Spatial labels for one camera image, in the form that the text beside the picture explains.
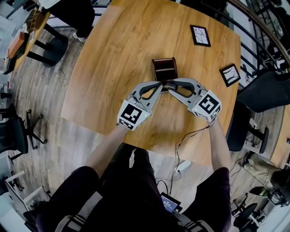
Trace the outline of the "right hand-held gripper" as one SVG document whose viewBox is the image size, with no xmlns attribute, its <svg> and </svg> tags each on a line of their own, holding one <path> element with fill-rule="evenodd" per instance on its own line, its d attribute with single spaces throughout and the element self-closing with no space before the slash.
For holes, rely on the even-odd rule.
<svg viewBox="0 0 290 232">
<path fill-rule="evenodd" d="M 201 84 L 193 78 L 177 78 L 172 81 L 177 86 L 191 92 L 186 96 L 176 90 L 168 90 L 172 96 L 187 107 L 188 111 L 208 122 L 215 120 L 222 109 L 222 103 L 211 90 L 201 89 Z"/>
</svg>

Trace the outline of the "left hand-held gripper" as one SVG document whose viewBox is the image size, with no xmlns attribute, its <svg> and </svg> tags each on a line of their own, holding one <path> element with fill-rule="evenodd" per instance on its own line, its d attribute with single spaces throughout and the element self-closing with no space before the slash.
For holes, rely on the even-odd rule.
<svg viewBox="0 0 290 232">
<path fill-rule="evenodd" d="M 149 116 L 157 101 L 163 86 L 158 81 L 148 81 L 137 84 L 133 92 L 123 101 L 117 116 L 117 123 L 134 131 Z M 140 97 L 153 89 L 149 97 Z"/>
</svg>

